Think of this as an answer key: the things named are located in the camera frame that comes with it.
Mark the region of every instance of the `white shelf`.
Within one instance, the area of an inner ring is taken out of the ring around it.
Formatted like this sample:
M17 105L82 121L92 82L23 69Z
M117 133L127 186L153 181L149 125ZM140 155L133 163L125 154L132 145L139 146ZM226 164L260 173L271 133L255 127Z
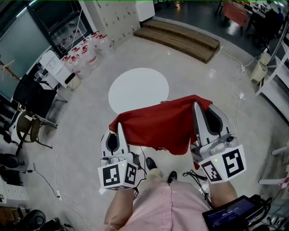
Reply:
M266 83L262 93L279 109L289 121L289 96L275 80Z
M281 45L286 53L289 47L283 41L281 42Z
M281 60L275 56L275 60L277 65L281 62ZM285 64L283 64L280 68L280 70L277 72L278 77L282 80L282 82L286 85L287 88L289 88L289 69L286 67Z

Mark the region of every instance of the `polished floor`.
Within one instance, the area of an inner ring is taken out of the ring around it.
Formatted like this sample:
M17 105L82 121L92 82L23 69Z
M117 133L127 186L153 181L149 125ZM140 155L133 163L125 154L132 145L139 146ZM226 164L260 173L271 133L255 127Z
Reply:
M225 21L223 10L221 14L215 16L218 4L217 1L170 1L169 5L159 3L156 16L187 23L206 30L232 42L254 57L259 56L261 52L260 48L254 45L252 38L247 37L247 34L254 33L254 27L251 26L246 33L246 24L241 36L240 26L232 20ZM276 46L275 40L278 41L277 39L273 39L270 43L271 52L273 52Z
M253 59L236 45L219 40L223 51L243 64ZM255 85L248 78L253 65L246 68L242 80L238 115L237 138L244 146L247 161L247 171L232 181L239 196L267 192L258 180L263 175L265 164L271 163L268 162L271 150L284 146L289 134L289 127L279 113L266 99L255 95ZM36 169L55 191L61 192L63 198L62 201L56 198L37 173L26 173L22 178L30 197L29 207L42 210L48 219L58 217L61 222L70 223L75 230L86 230L85 224L92 226L92 230L100 230L114 195L112 191L103 195L99 193L97 172L101 138L117 116L109 105L108 91L119 75L139 67L155 69L167 78L168 100L195 94L211 100L227 117L236 111L236 101L231 92L238 97L240 82L236 82L232 91L231 87L239 77L237 69L240 64L237 61L220 51L204 64L174 49L133 37L119 46L115 56L105 60L75 91L61 90L69 102L56 107L52 116L59 124L58 129L46 129L42 138L53 149L35 143L24 145L19 157L29 164L29 169L35 163ZM140 148L132 147L132 151L140 154L141 163L144 163ZM179 180L193 184L192 178L182 177L183 172L193 168L190 153L173 156L151 148L145 148L144 153L156 161L164 178L171 170L176 170ZM274 169L274 174L281 174L280 168L275 166Z

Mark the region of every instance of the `white box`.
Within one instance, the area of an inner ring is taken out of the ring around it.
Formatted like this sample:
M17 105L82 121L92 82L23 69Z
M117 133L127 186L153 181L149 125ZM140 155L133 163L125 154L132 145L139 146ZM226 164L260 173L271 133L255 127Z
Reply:
M98 168L101 187L111 190L124 190L135 187L137 165L127 160Z
M224 152L201 161L199 165L212 184L229 181L247 169L242 145L227 148Z
M154 1L136 1L135 8L140 22L155 16Z

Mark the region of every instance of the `person's leg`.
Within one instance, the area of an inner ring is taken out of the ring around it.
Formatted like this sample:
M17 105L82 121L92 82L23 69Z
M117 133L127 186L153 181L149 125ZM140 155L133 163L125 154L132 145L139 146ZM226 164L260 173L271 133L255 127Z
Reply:
M170 173L170 175L168 176L168 180L167 183L170 184L173 180L177 179L177 172L176 171L172 171Z
M162 172L156 166L154 160L150 157L145 160L146 166L148 167L148 174L146 176L146 180L143 180L139 185L139 191L143 191L154 184L159 184L160 182L164 182L162 179Z

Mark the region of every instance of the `wooden platform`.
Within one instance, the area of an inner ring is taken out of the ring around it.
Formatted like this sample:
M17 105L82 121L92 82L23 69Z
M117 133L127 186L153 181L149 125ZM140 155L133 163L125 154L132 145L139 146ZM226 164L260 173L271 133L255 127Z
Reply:
M176 49L203 63L218 51L220 42L207 35L170 23L150 20L134 35Z

